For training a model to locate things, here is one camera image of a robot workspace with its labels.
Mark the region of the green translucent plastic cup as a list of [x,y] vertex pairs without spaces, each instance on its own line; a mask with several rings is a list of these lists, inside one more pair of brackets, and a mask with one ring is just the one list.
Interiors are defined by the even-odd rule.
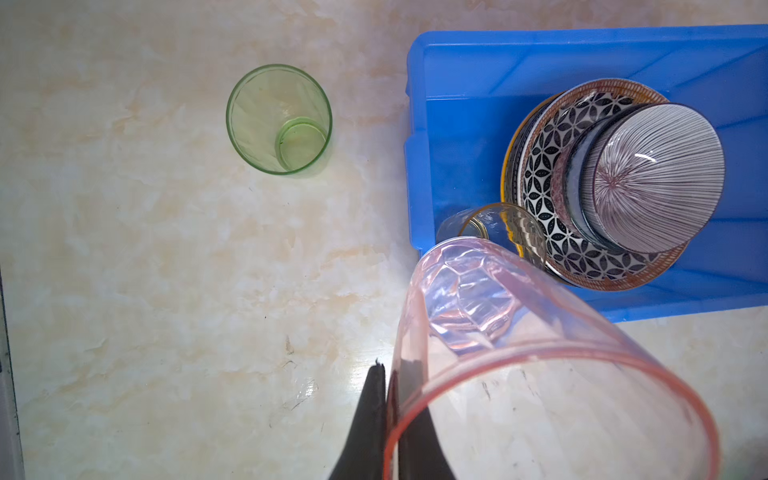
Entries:
[[244,75],[229,95],[225,124],[237,154],[262,173],[306,178],[327,164],[331,104],[297,67],[267,64]]

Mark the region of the black geometric orange-rimmed plate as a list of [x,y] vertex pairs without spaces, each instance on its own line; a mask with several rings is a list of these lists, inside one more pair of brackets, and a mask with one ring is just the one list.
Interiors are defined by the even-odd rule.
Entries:
[[542,102],[510,141],[502,169],[501,199],[513,200],[542,226],[549,273],[574,286],[614,292],[643,286],[666,272],[686,250],[610,253],[575,235],[561,220],[563,196],[553,171],[575,137],[598,120],[632,105],[666,103],[656,90],[628,79],[588,81]]

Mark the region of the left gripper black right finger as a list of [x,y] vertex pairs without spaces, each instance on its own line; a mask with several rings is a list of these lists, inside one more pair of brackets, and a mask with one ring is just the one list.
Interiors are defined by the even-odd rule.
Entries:
[[439,443],[429,408],[408,425],[398,442],[400,480],[455,480]]

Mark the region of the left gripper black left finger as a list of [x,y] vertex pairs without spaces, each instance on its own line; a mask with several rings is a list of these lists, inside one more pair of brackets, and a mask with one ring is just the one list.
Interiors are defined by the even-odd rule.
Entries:
[[381,363],[368,370],[352,424],[331,480],[381,480],[386,443],[386,371]]

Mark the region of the purple striped bowl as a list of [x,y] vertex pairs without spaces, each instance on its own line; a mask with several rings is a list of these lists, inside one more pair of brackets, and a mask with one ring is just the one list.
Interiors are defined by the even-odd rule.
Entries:
[[715,128],[679,103],[641,104],[611,117],[582,158],[579,208],[613,249],[651,254],[686,244],[711,219],[724,188]]

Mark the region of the yellow translucent plastic cup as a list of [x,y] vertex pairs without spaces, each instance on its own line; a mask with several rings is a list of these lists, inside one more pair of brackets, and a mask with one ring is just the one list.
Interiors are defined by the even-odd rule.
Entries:
[[489,240],[540,270],[546,267],[544,230],[532,215],[516,204],[498,202],[458,212],[442,222],[436,241],[460,236]]

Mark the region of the pink translucent plastic cup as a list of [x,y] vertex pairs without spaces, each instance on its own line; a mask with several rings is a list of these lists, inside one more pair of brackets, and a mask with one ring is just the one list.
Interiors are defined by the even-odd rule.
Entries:
[[383,475],[429,408],[456,479],[714,479],[719,435],[685,381],[531,263],[458,237],[422,256],[388,392]]

